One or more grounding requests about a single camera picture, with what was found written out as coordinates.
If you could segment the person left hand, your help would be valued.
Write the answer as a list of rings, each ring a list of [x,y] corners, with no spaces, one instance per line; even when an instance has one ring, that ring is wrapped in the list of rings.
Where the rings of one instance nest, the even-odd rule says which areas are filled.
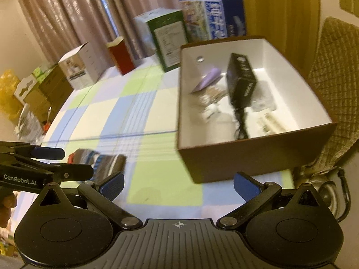
[[[6,228],[12,217],[12,209],[17,206],[17,199],[14,193],[8,194],[1,198],[0,206],[0,227]]]

